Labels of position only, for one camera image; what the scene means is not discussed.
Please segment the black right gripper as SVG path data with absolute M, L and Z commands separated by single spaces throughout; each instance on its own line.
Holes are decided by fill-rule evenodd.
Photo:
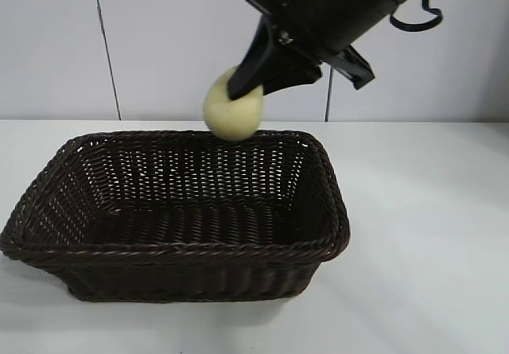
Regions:
M 429 0 L 245 0 L 261 13 L 241 63 L 227 83 L 229 99 L 263 86 L 263 94 L 316 83 L 328 64 L 355 89 L 375 75 L 352 44 L 384 18 L 405 32 L 443 20 Z

